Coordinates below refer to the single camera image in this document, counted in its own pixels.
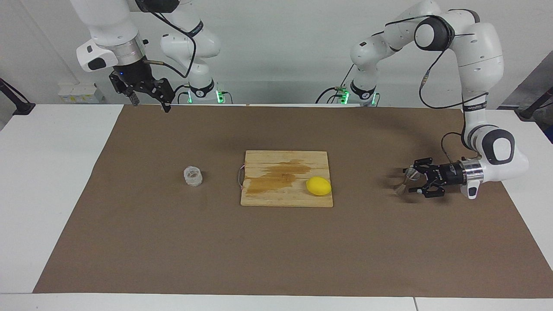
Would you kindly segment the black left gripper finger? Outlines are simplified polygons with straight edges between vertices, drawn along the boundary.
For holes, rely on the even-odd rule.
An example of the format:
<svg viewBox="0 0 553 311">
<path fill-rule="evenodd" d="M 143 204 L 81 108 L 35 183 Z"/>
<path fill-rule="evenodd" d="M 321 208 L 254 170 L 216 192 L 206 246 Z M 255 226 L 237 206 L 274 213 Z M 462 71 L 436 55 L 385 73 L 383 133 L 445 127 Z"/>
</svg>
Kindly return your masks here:
<svg viewBox="0 0 553 311">
<path fill-rule="evenodd" d="M 445 195 L 445 186 L 446 182 L 427 182 L 423 186 L 409 188 L 408 192 L 422 194 L 426 198 L 443 197 Z"/>
<path fill-rule="evenodd" d="M 417 159 L 413 162 L 413 165 L 411 165 L 410 168 L 424 175 L 435 169 L 435 166 L 433 165 L 433 161 L 434 159 L 431 157 Z"/>
</svg>

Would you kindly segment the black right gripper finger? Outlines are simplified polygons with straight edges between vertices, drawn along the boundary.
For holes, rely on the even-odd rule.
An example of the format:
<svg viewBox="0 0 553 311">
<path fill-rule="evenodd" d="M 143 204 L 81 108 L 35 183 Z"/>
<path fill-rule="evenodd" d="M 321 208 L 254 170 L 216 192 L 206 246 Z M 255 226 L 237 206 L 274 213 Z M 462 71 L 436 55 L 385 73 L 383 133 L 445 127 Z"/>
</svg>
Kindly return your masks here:
<svg viewBox="0 0 553 311">
<path fill-rule="evenodd" d="M 165 113 L 170 112 L 175 92 L 167 78 L 149 79 L 145 81 L 146 94 L 157 100 Z"/>
<path fill-rule="evenodd" d="M 140 103 L 140 99 L 136 95 L 136 92 L 132 86 L 128 86 L 126 84 L 117 85 L 117 92 L 126 96 L 130 100 L 132 106 L 136 107 Z"/>
</svg>

